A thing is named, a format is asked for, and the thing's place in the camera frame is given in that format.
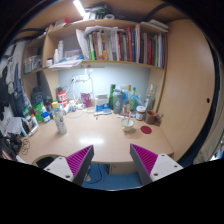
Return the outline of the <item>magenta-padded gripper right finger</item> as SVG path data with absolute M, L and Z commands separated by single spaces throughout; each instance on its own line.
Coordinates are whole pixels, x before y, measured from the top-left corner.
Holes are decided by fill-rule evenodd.
M 138 145 L 130 145 L 130 155 L 143 186 L 182 169 L 182 166 L 167 154 L 157 155 Z

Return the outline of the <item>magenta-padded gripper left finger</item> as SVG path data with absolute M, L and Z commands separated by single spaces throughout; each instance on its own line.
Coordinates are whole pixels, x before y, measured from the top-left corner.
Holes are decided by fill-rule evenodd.
M 94 147 L 87 146 L 68 157 L 59 156 L 45 171 L 81 186 L 94 156 Z

